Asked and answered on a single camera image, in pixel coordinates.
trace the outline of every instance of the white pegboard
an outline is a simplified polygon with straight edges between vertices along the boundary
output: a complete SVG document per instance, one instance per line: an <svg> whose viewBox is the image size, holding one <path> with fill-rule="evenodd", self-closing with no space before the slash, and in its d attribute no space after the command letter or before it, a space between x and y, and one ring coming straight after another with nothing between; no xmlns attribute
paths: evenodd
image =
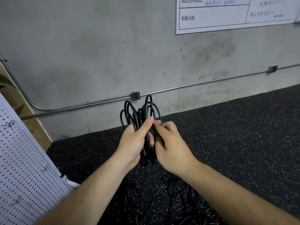
<svg viewBox="0 0 300 225"><path fill-rule="evenodd" d="M0 94L0 224L33 224L69 190Z"/></svg>

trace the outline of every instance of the gray wall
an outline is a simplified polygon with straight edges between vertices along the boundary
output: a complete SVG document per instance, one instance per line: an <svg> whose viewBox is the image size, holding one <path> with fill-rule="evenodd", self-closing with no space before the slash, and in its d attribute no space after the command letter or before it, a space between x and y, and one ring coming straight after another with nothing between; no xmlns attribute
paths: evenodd
<svg viewBox="0 0 300 225"><path fill-rule="evenodd" d="M300 28L293 25L176 36L175 0L1 0L0 28L0 52L43 108L300 62ZM179 89L154 101L166 115L299 84L299 72L297 67ZM41 122L52 140L78 136L120 126L122 104Z"/></svg>

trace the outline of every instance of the right hand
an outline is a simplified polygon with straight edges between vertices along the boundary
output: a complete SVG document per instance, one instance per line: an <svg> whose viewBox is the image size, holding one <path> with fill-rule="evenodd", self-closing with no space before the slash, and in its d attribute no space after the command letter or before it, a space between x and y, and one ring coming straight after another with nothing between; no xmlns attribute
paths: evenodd
<svg viewBox="0 0 300 225"><path fill-rule="evenodd" d="M160 135L155 143L158 161L164 169L182 178L197 159L181 138L176 125L172 121L165 122L162 125L154 123L154 126Z"/></svg>

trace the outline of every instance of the metal conduit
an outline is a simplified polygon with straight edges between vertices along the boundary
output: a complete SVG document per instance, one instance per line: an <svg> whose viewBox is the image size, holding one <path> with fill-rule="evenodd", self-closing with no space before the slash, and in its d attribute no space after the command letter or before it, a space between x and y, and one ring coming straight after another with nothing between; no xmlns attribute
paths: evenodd
<svg viewBox="0 0 300 225"><path fill-rule="evenodd" d="M92 102L87 101L86 103L81 103L81 104L77 104L77 105L73 105L73 106L66 106L66 107L62 107L62 108L58 108L58 109L43 109L43 108L40 108L40 107L33 104L31 99L25 93L22 86L19 84L19 82L16 79L16 77L14 76L13 72L10 70L9 66L6 64L7 60L3 59L1 55L0 55L0 61L2 62L4 68L6 69L6 71L10 75L10 77L12 78L12 80L15 83L16 87L20 90L20 92L24 96L25 100L30 104L30 106L32 106L33 108L35 108L37 110L45 112L45 113L40 113L40 114L21 117L22 120L29 119L29 118L35 118L35 117L43 117L43 116L47 116L47 115L51 115L51 114L57 114L57 113L60 113L60 112L77 110L77 109L81 109L81 108L85 108L85 107L97 106L97 105L101 105L101 104L106 104L106 103L111 103L111 102L131 98L130 94L127 94L127 95L121 95L121 96L116 96L116 97L102 99L102 100L96 100L96 101L92 101ZM290 65L290 66L277 68L277 70L283 70L283 69L297 67L297 66L300 66L300 64L295 64L295 65ZM171 90L175 90L175 89L179 89L179 88L187 88L187 87L192 87L192 86L196 86L196 85L202 85L202 84L207 84L207 83L212 83L212 82L217 82L217 81L223 81L223 80L229 80L229 79L234 79L234 78L239 78L239 77L244 77L244 76L250 76L250 75L255 75L255 74L267 73L267 72L268 72L268 70L261 71L261 72L247 73L247 74L238 75L238 76L231 76L231 77L227 77L227 78L223 78L223 79L210 80L210 81L205 81L205 82L200 82L200 83L195 83L195 84L183 85L183 86L173 87L173 88L164 89L164 90L160 90L160 91L154 91L154 92L151 92L151 93L141 94L140 96L142 97L142 96L147 96L147 95L150 95L150 94L153 95L153 94L166 92L166 91L171 91Z"/></svg>

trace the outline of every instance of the left hand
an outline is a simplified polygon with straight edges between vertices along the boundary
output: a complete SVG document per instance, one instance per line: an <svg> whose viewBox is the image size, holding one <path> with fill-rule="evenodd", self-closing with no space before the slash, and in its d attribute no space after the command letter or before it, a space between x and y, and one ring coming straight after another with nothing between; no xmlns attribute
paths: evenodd
<svg viewBox="0 0 300 225"><path fill-rule="evenodd" d="M149 144L152 147L154 145L154 138L149 131L153 123L160 124L160 121L154 120L154 118L148 117L143 125L134 132L133 125L130 124L123 132L115 156L117 156L128 171L133 169L140 160L140 152L144 146L145 136L149 134Z"/></svg>

